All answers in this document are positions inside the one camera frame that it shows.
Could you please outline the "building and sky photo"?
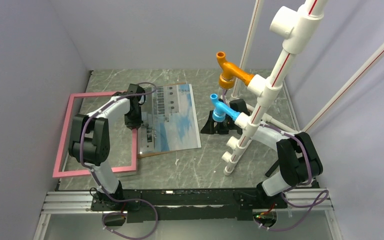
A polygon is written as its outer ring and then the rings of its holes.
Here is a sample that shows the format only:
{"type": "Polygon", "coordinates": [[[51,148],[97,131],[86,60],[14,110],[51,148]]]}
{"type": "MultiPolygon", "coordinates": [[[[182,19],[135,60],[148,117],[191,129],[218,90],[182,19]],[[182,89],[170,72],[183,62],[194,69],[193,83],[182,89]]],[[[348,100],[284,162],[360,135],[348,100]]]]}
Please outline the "building and sky photo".
{"type": "Polygon", "coordinates": [[[138,153],[148,157],[202,146],[191,84],[158,86],[141,106],[138,153]]]}

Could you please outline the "pink picture frame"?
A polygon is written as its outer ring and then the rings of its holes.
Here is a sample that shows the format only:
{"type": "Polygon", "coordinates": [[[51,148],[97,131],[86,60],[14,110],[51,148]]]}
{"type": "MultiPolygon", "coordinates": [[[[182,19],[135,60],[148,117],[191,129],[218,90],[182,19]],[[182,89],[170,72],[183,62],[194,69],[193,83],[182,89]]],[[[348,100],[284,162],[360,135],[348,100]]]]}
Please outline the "pink picture frame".
{"type": "MultiPolygon", "coordinates": [[[[86,92],[86,93],[72,93],[68,99],[68,105],[64,117],[62,132],[56,154],[55,164],[53,168],[52,177],[69,178],[69,177],[80,177],[88,176],[90,173],[86,168],[80,170],[63,171],[63,165],[67,159],[68,151],[68,138],[70,136],[71,119],[73,115],[73,108],[76,99],[84,98],[97,98],[97,97],[108,97],[112,96],[114,91],[107,92],[86,92]]],[[[129,166],[116,166],[112,168],[114,173],[132,173],[138,169],[138,131],[133,130],[131,134],[131,165],[129,166]]]]}

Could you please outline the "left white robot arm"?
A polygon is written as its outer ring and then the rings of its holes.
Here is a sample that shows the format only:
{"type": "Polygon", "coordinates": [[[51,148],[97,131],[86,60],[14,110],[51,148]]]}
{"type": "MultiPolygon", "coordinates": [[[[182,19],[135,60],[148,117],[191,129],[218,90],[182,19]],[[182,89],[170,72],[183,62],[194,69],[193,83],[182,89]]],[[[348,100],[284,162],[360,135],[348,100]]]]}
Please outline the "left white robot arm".
{"type": "Polygon", "coordinates": [[[116,92],[108,102],[88,114],[76,114],[71,123],[68,154],[88,169],[97,185],[98,197],[111,210],[124,203],[123,186],[108,162],[111,150],[110,127],[120,118],[128,129],[143,124],[142,105],[147,92],[141,84],[130,84],[127,91],[116,92]]]}

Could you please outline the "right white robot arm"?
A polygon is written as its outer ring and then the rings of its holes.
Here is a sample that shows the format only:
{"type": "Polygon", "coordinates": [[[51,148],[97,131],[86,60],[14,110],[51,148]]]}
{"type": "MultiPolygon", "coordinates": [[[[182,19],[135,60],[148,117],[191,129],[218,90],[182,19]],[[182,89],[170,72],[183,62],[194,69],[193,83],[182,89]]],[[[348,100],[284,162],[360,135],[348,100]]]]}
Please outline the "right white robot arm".
{"type": "Polygon", "coordinates": [[[200,131],[202,134],[226,135],[235,130],[277,152],[274,168],[279,171],[266,174],[267,179],[258,184],[261,190],[255,194],[255,200],[260,207],[269,207],[275,196],[282,192],[310,185],[314,177],[323,173],[321,160],[306,132],[283,131],[264,121],[251,125],[243,99],[225,104],[217,94],[211,94],[210,100],[214,110],[209,112],[208,120],[200,131]]]}

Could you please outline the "blue pipe fitting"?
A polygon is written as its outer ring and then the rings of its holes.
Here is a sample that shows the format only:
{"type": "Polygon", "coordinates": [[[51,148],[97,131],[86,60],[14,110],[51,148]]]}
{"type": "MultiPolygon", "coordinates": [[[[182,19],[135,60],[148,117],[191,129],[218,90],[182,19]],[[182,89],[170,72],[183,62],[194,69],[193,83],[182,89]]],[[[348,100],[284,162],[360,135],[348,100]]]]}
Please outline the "blue pipe fitting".
{"type": "Polygon", "coordinates": [[[209,98],[214,106],[212,118],[215,122],[222,123],[226,119],[226,116],[231,117],[232,120],[235,121],[240,115],[240,112],[233,110],[224,102],[219,101],[217,94],[212,93],[209,98]]]}

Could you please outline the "orange pipe fitting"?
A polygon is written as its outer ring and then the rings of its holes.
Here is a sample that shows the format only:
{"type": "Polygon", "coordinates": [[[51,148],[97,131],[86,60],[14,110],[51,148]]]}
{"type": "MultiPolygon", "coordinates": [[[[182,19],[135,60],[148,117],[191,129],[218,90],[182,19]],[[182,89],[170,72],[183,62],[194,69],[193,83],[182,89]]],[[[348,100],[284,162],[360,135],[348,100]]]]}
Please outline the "orange pipe fitting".
{"type": "Polygon", "coordinates": [[[221,68],[218,84],[224,90],[232,89],[236,82],[235,79],[239,79],[246,86],[248,86],[252,78],[255,76],[254,74],[245,72],[234,63],[227,61],[226,53],[223,51],[216,53],[216,59],[221,68]]]}

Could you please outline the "black flat bar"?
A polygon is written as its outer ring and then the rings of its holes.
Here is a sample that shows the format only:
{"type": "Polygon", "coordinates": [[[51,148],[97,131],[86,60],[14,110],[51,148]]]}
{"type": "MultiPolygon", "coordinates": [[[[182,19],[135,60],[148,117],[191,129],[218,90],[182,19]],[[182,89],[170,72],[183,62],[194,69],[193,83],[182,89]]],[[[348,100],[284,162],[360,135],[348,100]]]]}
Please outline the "black flat bar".
{"type": "Polygon", "coordinates": [[[276,160],[276,161],[272,164],[272,166],[267,170],[267,172],[265,173],[265,176],[266,176],[267,178],[269,178],[269,177],[275,172],[275,170],[276,170],[278,167],[279,167],[279,161],[276,160]]]}

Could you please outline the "white pvc pipe stand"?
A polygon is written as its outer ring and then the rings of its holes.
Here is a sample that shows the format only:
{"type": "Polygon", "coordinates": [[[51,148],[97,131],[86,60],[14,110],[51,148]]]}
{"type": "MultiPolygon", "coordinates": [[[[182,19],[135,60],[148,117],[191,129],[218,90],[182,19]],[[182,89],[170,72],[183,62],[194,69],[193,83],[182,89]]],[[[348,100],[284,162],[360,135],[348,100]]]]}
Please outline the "white pvc pipe stand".
{"type": "MultiPolygon", "coordinates": [[[[274,16],[270,31],[283,37],[282,50],[268,78],[255,74],[247,90],[256,95],[257,103],[249,115],[251,125],[262,120],[263,115],[272,105],[288,74],[294,59],[308,44],[324,17],[325,0],[306,0],[298,10],[282,6],[274,16]]],[[[232,137],[227,146],[232,152],[225,152],[222,159],[227,165],[224,174],[229,176],[249,145],[250,138],[242,134],[239,139],[232,137]]]]}

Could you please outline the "white diagonal pipe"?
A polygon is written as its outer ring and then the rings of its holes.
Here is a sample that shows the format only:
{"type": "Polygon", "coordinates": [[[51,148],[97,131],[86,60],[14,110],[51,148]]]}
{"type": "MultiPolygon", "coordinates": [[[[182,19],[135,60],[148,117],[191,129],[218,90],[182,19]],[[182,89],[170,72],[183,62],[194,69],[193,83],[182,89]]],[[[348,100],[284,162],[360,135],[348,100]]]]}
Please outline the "white diagonal pipe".
{"type": "Polygon", "coordinates": [[[384,42],[375,52],[357,69],[333,97],[320,109],[320,111],[303,128],[303,132],[310,130],[318,121],[364,76],[384,57],[384,42]]]}

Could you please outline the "brown frame backing board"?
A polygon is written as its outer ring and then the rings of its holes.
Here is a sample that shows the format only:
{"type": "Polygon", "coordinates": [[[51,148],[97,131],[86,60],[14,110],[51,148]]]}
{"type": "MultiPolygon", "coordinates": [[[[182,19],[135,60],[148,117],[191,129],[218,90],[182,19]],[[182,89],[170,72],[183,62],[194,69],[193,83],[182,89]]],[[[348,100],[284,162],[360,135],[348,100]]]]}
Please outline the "brown frame backing board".
{"type": "Polygon", "coordinates": [[[142,125],[138,130],[138,157],[170,152],[170,124],[181,112],[179,85],[158,86],[141,106],[142,125]]]}

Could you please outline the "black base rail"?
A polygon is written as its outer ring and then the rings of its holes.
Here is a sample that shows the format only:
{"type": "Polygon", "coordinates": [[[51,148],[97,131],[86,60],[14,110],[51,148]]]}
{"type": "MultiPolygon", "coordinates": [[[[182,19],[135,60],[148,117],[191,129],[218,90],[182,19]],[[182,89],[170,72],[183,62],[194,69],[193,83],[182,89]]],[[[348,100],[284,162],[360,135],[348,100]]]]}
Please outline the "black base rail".
{"type": "Polygon", "coordinates": [[[260,212],[286,209],[280,195],[256,187],[195,189],[125,189],[127,204],[93,197],[92,212],[123,212],[128,223],[145,221],[236,219],[251,221],[260,212]]]}

